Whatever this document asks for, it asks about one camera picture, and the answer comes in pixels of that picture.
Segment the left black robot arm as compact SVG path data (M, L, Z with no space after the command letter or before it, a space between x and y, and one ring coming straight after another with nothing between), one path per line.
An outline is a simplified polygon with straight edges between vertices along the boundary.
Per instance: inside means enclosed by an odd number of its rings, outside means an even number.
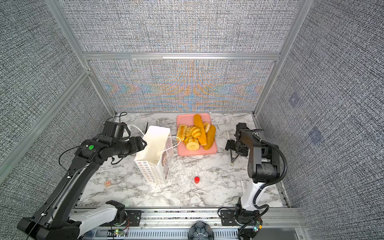
M50 197L33 214L21 218L17 229L35 240L76 240L85 231L83 222L72 220L70 212L84 187L108 158L123 159L145 149L147 142L140 136L113 138L97 135L77 148L70 168Z

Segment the white printed paper bag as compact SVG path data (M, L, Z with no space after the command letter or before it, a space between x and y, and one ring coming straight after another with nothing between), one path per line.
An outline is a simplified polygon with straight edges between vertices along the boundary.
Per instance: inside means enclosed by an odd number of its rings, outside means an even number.
M169 128L149 126L144 141L147 146L136 154L134 162L148 183L165 185L180 138L172 136Z

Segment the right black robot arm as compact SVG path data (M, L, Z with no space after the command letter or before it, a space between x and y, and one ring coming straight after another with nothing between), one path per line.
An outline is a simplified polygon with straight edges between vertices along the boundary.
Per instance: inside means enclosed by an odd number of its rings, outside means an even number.
M267 187L281 182L288 172L288 162L280 148L263 140L246 123L236 125L235 140L228 140L225 150L248 157L247 172L250 178L245 192L235 205L234 217L241 225L256 221L265 214L269 205L259 200Z

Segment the long yellow baguette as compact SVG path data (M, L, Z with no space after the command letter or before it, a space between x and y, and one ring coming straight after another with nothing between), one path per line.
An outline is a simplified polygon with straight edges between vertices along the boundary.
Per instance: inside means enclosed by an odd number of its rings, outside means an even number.
M199 142L202 146L206 146L207 145L207 135L206 135L204 124L203 124L203 121L202 121L202 118L200 115L198 115L198 114L194 115L194 124L195 124L195 127L200 129L200 131L201 131L200 136L195 137L195 138L199 140Z

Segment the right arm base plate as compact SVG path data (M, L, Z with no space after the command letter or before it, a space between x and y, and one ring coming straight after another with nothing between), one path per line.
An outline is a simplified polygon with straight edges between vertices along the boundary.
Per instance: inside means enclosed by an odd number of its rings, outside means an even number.
M222 226L233 227L240 226L241 224L235 218L235 210L233 209L221 209L219 211Z

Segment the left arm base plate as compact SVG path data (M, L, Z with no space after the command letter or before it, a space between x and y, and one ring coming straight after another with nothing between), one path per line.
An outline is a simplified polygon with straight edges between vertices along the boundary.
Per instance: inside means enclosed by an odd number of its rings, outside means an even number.
M116 220L113 220L110 223L102 224L101 227L138 227L140 225L141 218L141 210L126 210L126 215L124 218L122 218L123 221L121 223L119 223L120 218L118 217Z

